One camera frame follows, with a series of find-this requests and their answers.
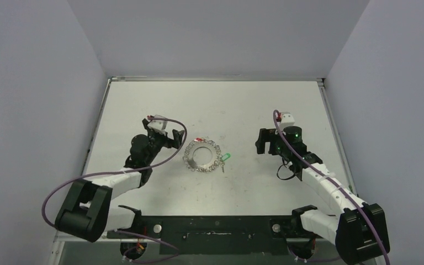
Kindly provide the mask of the silver keyring disc with rings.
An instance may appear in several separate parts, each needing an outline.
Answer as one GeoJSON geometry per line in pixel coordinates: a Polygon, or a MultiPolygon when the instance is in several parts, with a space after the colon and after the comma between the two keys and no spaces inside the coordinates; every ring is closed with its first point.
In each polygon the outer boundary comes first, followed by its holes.
{"type": "Polygon", "coordinates": [[[202,139],[203,142],[192,140],[187,145],[182,160],[191,171],[209,173],[220,167],[222,152],[220,146],[213,140],[202,139]]]}

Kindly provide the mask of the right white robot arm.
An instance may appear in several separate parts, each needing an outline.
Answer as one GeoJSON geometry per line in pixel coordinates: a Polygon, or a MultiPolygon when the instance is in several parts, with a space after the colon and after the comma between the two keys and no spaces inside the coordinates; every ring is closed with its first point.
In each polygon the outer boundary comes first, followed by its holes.
{"type": "Polygon", "coordinates": [[[255,142],[258,154],[268,151],[280,156],[299,181],[309,186],[330,208],[332,215],[308,205],[292,211],[291,232],[298,237],[308,232],[331,242],[346,264],[386,257],[390,251],[385,213],[379,204],[368,204],[346,188],[323,160],[303,143],[302,129],[260,129],[255,142]]]}

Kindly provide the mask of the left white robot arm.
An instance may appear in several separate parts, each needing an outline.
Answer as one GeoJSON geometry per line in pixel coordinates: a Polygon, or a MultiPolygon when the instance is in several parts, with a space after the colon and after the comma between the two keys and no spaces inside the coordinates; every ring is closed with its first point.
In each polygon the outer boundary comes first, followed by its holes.
{"type": "Polygon", "coordinates": [[[181,150],[187,137],[187,128],[180,121],[175,123],[182,130],[172,130],[172,137],[166,131],[170,119],[162,116],[148,116],[142,121],[145,134],[131,139],[129,155],[124,166],[114,172],[97,172],[80,176],[59,185],[70,188],[56,215],[50,221],[44,200],[41,214],[44,220],[61,231],[88,242],[96,242],[105,232],[118,231],[131,238],[142,232],[141,210],[126,205],[114,204],[113,200],[130,190],[143,187],[150,179],[153,168],[172,159],[169,157],[159,163],[155,158],[162,149],[181,150]]]}

